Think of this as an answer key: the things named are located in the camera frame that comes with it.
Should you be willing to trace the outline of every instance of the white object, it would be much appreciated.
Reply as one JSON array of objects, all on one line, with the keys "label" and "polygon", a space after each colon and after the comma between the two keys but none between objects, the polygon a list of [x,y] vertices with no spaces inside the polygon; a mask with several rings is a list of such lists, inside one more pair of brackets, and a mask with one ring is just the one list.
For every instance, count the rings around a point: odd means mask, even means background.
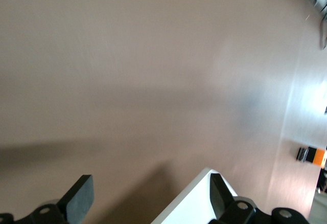
[{"label": "white object", "polygon": [[[158,215],[152,224],[208,224],[216,219],[210,202],[210,175],[218,173],[205,168],[193,181]],[[237,196],[234,189],[223,177],[229,191]]]}]

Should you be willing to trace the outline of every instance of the orange object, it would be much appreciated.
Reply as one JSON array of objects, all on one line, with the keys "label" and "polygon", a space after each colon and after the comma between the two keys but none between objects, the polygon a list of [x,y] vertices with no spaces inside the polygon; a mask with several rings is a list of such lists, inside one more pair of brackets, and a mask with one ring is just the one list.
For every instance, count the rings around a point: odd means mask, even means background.
[{"label": "orange object", "polygon": [[317,149],[312,163],[320,166],[321,168],[324,168],[326,164],[326,159],[327,159],[327,151],[323,149]]}]

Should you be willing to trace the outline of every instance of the black cable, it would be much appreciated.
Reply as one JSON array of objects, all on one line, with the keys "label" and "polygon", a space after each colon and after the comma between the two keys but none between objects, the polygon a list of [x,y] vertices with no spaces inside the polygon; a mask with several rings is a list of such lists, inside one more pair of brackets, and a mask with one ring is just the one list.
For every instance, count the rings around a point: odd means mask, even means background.
[{"label": "black cable", "polygon": [[325,19],[326,19],[327,13],[325,16],[322,18],[321,23],[320,23],[320,45],[321,48],[324,50],[327,46],[327,37],[325,38],[325,30],[324,30],[324,24],[325,24]]},{"label": "black cable", "polygon": [[327,7],[327,3],[326,3],[326,5],[322,8],[321,12],[322,12],[326,7]]}]

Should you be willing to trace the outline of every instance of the black plastic part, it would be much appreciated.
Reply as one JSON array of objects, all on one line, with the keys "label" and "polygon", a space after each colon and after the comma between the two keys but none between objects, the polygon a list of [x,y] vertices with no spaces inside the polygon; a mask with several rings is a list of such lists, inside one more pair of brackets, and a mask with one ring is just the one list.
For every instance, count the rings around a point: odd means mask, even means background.
[{"label": "black plastic part", "polygon": [[309,147],[306,161],[312,163],[313,160],[315,159],[316,152],[317,152],[317,148]]},{"label": "black plastic part", "polygon": [[252,221],[252,224],[273,224],[273,220],[271,218],[271,215],[267,215],[266,213],[262,212],[258,208],[255,209],[255,216]]},{"label": "black plastic part", "polygon": [[56,205],[43,205],[31,214],[33,223],[67,224]]},{"label": "black plastic part", "polygon": [[296,159],[304,163],[307,159],[308,151],[309,151],[308,148],[300,147]]},{"label": "black plastic part", "polygon": [[[247,209],[241,209],[238,207],[238,203],[247,205]],[[253,219],[255,215],[255,209],[253,206],[245,201],[233,202],[225,211],[225,213],[219,218],[217,223],[221,224],[247,224]]]},{"label": "black plastic part", "polygon": [[57,204],[43,205],[17,221],[12,214],[1,213],[0,224],[80,224],[93,200],[92,176],[83,175]]},{"label": "black plastic part", "polygon": [[219,222],[216,219],[213,219],[208,224],[219,224]]},{"label": "black plastic part", "polygon": [[9,213],[0,214],[1,224],[12,224],[14,223],[14,216]]},{"label": "black plastic part", "polygon": [[[288,211],[292,216],[289,218],[283,217],[280,214],[281,210]],[[309,222],[299,212],[289,208],[276,208],[272,210],[271,217],[278,224],[309,224]]]},{"label": "black plastic part", "polygon": [[94,200],[92,175],[83,175],[57,202],[69,224],[82,223]]},{"label": "black plastic part", "polygon": [[211,174],[210,176],[210,202],[217,219],[234,202],[221,174]]}]

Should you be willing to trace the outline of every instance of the black clamp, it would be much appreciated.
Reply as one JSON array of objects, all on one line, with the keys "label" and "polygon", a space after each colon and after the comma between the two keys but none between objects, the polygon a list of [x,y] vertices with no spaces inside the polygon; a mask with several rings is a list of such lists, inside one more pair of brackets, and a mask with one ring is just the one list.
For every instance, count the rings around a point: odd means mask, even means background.
[{"label": "black clamp", "polygon": [[92,175],[83,175],[56,204],[35,209],[14,221],[9,213],[0,214],[0,224],[80,224],[94,200]]},{"label": "black clamp", "polygon": [[217,219],[209,224],[309,224],[293,209],[275,208],[268,215],[259,210],[252,200],[233,197],[220,174],[211,174],[210,201]]}]

